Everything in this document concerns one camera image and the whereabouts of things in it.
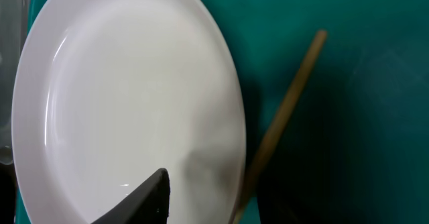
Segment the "wooden chopstick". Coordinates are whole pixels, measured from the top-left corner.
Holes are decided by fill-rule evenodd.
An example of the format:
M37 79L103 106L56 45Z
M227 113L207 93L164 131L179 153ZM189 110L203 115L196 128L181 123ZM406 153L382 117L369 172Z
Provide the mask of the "wooden chopstick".
M247 203L257 186L259 176L264 171L274 154L288 121L290 120L301 94L306 87L327 36L328 32L326 30L318 30L316 32L300 64L300 68L290 83L288 90L269 125L269 128L265 132L259 148L245 173L241 197L238 209L233 219L233 224L238 224L240 222L247 207Z

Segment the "large white plate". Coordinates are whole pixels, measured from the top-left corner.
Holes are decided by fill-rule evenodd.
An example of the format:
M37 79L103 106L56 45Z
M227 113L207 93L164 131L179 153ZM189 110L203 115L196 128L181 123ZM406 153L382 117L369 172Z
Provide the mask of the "large white plate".
M157 169L169 223L230 223L245 165L233 59L200 0L47 0L13 91L32 223L91 223Z

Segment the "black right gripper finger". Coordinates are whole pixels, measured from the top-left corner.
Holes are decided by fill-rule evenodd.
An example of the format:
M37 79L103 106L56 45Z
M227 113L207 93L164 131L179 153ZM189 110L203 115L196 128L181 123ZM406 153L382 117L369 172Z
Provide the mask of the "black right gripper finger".
M170 179L160 168L93 224L166 224L169 206Z

